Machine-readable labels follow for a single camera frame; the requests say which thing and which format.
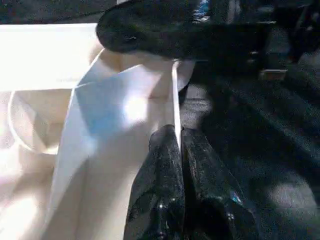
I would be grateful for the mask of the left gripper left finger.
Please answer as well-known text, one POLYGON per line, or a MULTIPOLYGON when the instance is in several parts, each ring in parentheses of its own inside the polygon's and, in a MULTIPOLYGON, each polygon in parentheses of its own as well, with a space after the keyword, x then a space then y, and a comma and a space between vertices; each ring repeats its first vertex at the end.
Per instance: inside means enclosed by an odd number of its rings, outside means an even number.
POLYGON ((185 188, 179 145, 173 125, 155 131, 149 152, 131 187, 123 238, 181 240, 185 188))

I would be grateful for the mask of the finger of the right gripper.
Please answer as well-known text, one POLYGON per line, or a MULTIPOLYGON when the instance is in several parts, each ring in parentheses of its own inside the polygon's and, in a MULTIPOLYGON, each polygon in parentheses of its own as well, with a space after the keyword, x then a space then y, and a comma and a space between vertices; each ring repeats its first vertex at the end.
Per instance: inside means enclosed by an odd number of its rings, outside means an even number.
POLYGON ((104 12, 100 43, 117 53, 216 61, 254 49, 258 0, 129 0, 104 12))

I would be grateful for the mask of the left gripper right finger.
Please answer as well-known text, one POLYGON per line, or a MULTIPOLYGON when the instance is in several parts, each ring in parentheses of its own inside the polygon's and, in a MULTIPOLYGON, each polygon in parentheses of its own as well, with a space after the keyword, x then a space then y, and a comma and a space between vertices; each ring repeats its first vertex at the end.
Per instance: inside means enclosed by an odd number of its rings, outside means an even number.
POLYGON ((181 132, 185 225, 191 240, 259 240, 254 215, 235 177, 198 130, 181 132))

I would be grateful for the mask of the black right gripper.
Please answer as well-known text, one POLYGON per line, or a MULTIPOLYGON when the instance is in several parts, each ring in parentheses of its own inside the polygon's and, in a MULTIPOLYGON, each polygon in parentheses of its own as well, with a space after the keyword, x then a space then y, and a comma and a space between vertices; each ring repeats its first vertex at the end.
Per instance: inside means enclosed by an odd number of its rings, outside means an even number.
POLYGON ((282 80, 320 46, 318 0, 212 0, 212 68, 228 77, 282 80))

